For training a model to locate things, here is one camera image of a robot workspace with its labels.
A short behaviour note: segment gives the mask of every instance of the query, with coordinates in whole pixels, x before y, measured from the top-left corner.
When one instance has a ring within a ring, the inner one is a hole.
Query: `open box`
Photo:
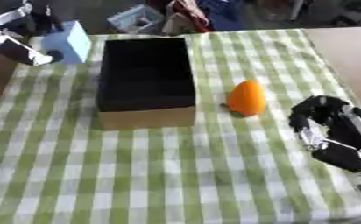
[[[184,39],[107,41],[96,102],[106,130],[193,125],[195,86]]]

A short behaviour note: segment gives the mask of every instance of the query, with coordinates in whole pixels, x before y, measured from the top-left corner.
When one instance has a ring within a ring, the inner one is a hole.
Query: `plastic bin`
[[[130,34],[158,34],[164,22],[164,16],[155,9],[139,4],[127,11],[107,18],[118,31]]]

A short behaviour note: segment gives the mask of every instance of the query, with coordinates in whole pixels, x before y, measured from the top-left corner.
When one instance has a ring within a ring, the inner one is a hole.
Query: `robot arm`
[[[60,52],[42,54],[10,35],[10,31],[28,37],[47,34],[52,31],[53,26],[63,32],[60,22],[48,5],[44,10],[35,11],[33,4],[24,0],[21,7],[0,15],[0,53],[11,60],[35,67],[62,60]]]
[[[309,121],[328,128],[327,136]],[[338,98],[311,96],[292,107],[289,125],[313,158],[356,173],[361,192],[361,109]]]

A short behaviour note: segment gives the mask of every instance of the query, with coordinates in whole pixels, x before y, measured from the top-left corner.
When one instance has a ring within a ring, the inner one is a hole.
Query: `black mechanical part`
[[[326,150],[311,152],[313,158],[324,163],[337,166],[349,172],[361,172],[361,158],[356,150],[343,147],[336,143],[329,143]]]

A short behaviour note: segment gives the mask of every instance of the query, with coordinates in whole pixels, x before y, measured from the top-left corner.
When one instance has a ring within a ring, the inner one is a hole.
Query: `cloth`
[[[102,131],[104,41],[136,37],[92,36],[78,66],[18,66],[0,100],[0,223],[361,222],[347,175],[312,159],[287,124],[310,95],[351,98],[303,31],[185,36],[195,125]],[[221,103],[249,79],[266,112],[236,117]]]
[[[197,3],[205,12],[214,31],[233,32],[244,30],[243,1],[199,0]]]
[[[175,0],[173,11],[181,13],[195,24],[198,32],[211,32],[209,20],[196,4],[195,0]]]
[[[193,21],[188,19],[188,17],[183,16],[181,13],[175,13],[166,21],[162,32],[166,35],[176,36],[196,33],[198,31]]]

